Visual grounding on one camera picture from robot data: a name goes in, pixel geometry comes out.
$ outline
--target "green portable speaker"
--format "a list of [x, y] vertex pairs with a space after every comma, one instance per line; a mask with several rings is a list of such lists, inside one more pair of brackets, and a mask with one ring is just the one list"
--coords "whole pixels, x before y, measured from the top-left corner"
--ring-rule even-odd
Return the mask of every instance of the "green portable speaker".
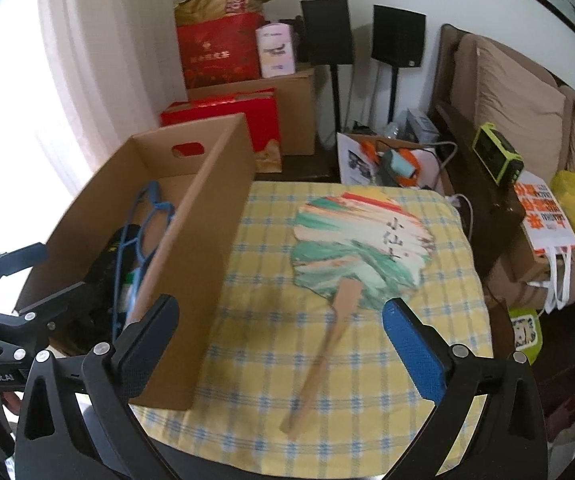
[[512, 186], [523, 171], [523, 157], [492, 123], [481, 125], [472, 149], [499, 187]]

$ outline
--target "yellow plaid tablecloth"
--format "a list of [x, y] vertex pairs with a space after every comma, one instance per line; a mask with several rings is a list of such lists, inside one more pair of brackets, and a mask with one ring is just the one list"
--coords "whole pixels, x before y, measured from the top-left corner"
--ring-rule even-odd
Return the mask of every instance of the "yellow plaid tablecloth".
[[[135, 406], [146, 432], [193, 455], [272, 476], [356, 478], [386, 473], [423, 425], [421, 399], [383, 331], [361, 309], [331, 359], [315, 409], [296, 442], [279, 430], [323, 336], [330, 305], [293, 285], [290, 254], [299, 206], [364, 188], [255, 182], [240, 221], [196, 399], [189, 412]], [[382, 188], [435, 238], [423, 284], [408, 301], [448, 344], [491, 356], [490, 324], [458, 213], [430, 191]], [[478, 421], [477, 397], [443, 469], [461, 459]]]

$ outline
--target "box handle hole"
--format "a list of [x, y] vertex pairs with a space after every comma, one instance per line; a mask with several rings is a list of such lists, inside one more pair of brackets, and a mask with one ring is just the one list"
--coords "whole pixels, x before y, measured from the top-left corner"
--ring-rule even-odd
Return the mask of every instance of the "box handle hole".
[[184, 142], [171, 147], [171, 153], [178, 158], [185, 156], [205, 155], [205, 146], [200, 142]]

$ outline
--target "white cable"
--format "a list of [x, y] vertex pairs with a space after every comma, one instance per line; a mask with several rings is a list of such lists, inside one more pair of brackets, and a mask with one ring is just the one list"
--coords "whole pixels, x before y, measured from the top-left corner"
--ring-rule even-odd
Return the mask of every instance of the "white cable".
[[472, 232], [474, 229], [474, 208], [472, 207], [472, 202], [470, 202], [470, 199], [462, 193], [454, 193], [449, 198], [453, 198], [455, 196], [457, 196], [458, 198], [464, 199], [467, 202], [467, 205], [470, 207], [470, 229], [467, 232], [467, 241], [471, 242], [472, 241]]
[[365, 97], [363, 97], [363, 104], [361, 105], [361, 124], [367, 124], [367, 118], [365, 117], [365, 108], [367, 106], [367, 81], [365, 82]]
[[432, 189], [437, 188], [437, 184], [439, 183], [439, 178], [441, 177], [441, 173], [443, 173], [443, 170], [445, 170], [445, 168], [450, 163], [450, 161], [455, 157], [456, 152], [458, 151], [458, 146], [456, 145], [455, 142], [452, 142], [451, 140], [440, 140], [439, 142], [430, 142], [429, 144], [421, 144], [422, 146], [446, 146], [448, 144], [450, 146], [453, 146], [454, 149], [452, 150], [452, 153], [447, 155], [447, 158], [443, 161], [443, 164], [441, 164], [439, 166], [439, 172], [437, 173], [437, 176], [434, 179], [434, 183], [432, 184]]
[[374, 122], [374, 108], [375, 108], [375, 101], [376, 101], [376, 91], [378, 90], [378, 79], [381, 75], [381, 65], [382, 63], [378, 64], [376, 69], [376, 79], [374, 81], [374, 89], [372, 90], [372, 100], [369, 104], [369, 115], [367, 117], [367, 124], [366, 126], [374, 129], [373, 122]]
[[343, 123], [342, 134], [347, 133], [347, 121], [349, 121], [349, 105], [352, 102], [352, 89], [354, 88], [354, 74], [357, 71], [356, 64], [352, 65], [352, 75], [349, 77], [349, 90], [347, 91], [347, 108], [345, 108], [345, 121]]

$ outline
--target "red gift box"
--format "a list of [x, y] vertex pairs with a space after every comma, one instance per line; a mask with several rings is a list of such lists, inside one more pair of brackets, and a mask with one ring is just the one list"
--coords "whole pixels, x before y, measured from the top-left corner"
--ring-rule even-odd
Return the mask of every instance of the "red gift box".
[[160, 125], [186, 123], [209, 117], [244, 113], [257, 173], [280, 173], [280, 130], [274, 89], [258, 90], [248, 94], [211, 97], [200, 101], [173, 103], [160, 114]]
[[260, 79], [256, 29], [265, 23], [245, 12], [176, 28], [187, 88]]

